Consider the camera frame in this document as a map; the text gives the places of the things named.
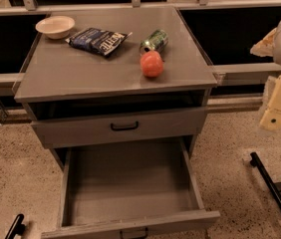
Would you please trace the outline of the red apple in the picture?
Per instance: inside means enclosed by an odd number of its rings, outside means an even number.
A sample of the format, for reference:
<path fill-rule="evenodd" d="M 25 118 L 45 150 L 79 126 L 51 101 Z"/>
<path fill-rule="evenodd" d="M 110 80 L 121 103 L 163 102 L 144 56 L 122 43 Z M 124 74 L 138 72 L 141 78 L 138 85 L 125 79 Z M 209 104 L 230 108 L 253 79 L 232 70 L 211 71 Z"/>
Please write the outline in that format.
<path fill-rule="evenodd" d="M 157 51 L 149 51 L 140 57 L 142 74 L 149 78 L 158 77 L 163 72 L 163 61 Z"/>

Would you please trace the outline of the closed grey upper drawer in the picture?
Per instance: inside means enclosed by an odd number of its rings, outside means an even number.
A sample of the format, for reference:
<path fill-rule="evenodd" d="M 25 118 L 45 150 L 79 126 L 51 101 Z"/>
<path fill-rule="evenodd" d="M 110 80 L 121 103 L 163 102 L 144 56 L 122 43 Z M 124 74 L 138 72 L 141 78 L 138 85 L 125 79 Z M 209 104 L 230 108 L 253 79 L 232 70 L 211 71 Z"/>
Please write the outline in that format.
<path fill-rule="evenodd" d="M 34 121 L 32 128 L 45 148 L 61 148 L 195 135 L 201 132 L 205 119 L 205 108 L 186 108 L 48 119 Z"/>

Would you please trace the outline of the grey drawer cabinet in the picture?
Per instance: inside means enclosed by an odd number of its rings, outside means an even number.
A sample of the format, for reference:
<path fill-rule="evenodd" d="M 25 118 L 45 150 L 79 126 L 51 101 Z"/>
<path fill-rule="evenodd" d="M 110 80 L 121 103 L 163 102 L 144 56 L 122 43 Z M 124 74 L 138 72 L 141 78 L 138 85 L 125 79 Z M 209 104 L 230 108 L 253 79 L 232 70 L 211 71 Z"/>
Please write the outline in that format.
<path fill-rule="evenodd" d="M 210 68 L 172 7 L 72 11 L 76 28 L 133 34 L 109 57 L 41 38 L 15 99 L 32 122 L 124 113 L 205 108 L 216 85 Z M 140 43 L 156 29 L 169 37 L 164 70 L 154 79 L 141 73 Z M 192 149 L 198 134 L 179 136 Z M 64 164 L 70 147 L 46 148 Z"/>

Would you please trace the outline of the open grey lower drawer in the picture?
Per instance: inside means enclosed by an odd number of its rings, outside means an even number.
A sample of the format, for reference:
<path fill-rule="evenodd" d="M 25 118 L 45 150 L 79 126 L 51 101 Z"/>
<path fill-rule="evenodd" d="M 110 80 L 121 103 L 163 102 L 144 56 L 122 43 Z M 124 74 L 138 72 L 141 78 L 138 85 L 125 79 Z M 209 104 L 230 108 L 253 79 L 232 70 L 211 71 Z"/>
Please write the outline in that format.
<path fill-rule="evenodd" d="M 207 229 L 205 209 L 180 138 L 72 147 L 57 229 L 42 239 L 146 239 Z"/>

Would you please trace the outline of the green soda can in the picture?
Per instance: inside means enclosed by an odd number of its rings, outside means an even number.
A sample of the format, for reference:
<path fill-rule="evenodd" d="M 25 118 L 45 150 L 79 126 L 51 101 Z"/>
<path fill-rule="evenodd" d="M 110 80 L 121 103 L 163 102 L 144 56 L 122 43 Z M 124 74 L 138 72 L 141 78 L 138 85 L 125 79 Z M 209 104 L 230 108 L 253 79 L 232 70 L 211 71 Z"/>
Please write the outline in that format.
<path fill-rule="evenodd" d="M 149 51 L 161 53 L 167 44 L 167 33 L 164 30 L 157 29 L 140 42 L 140 53 L 145 54 Z"/>

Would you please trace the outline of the blue chip bag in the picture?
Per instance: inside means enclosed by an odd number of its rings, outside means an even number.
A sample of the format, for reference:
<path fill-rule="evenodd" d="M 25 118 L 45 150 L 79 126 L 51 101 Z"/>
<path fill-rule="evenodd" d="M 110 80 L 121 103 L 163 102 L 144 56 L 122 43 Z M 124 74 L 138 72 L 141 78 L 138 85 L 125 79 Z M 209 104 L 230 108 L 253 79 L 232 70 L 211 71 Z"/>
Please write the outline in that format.
<path fill-rule="evenodd" d="M 67 38 L 66 42 L 72 48 L 109 57 L 132 34 L 87 28 Z"/>

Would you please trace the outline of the white bowl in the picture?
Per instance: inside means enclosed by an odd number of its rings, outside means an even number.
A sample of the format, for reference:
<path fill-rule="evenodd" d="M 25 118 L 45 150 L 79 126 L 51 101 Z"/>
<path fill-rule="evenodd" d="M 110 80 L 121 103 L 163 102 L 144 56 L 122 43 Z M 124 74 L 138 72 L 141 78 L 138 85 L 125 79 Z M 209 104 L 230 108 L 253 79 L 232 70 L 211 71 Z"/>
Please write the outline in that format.
<path fill-rule="evenodd" d="M 36 24 L 36 30 L 53 40 L 63 39 L 70 34 L 75 20 L 67 16 L 51 16 Z"/>

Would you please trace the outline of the black leg at bottom left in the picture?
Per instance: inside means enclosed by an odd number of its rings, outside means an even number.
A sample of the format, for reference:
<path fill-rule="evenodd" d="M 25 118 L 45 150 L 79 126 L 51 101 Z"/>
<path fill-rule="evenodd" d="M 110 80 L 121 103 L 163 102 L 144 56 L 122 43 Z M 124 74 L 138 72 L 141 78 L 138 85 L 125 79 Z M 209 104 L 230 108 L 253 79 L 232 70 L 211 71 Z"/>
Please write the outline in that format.
<path fill-rule="evenodd" d="M 5 239 L 14 239 L 15 236 L 23 235 L 26 229 L 26 225 L 23 223 L 23 220 L 24 220 L 23 214 L 18 214 L 15 217 L 10 229 L 8 230 L 8 233 L 5 236 Z"/>

